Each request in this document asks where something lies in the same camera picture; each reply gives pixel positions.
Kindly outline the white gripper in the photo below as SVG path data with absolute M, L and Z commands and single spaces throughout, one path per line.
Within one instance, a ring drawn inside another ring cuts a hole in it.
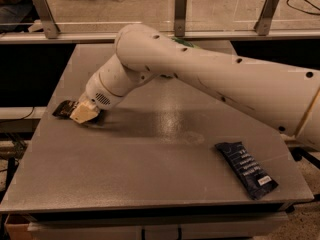
M 110 110 L 122 100 L 123 97 L 112 94 L 103 85 L 100 74 L 96 72 L 87 82 L 70 118 L 79 124 L 88 122 L 96 118 L 100 110 Z

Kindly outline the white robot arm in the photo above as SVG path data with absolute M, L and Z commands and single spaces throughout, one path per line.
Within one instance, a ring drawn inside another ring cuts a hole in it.
M 123 27 L 71 118 L 82 124 L 158 75 L 178 80 L 320 149 L 320 72 L 186 46 L 142 24 Z

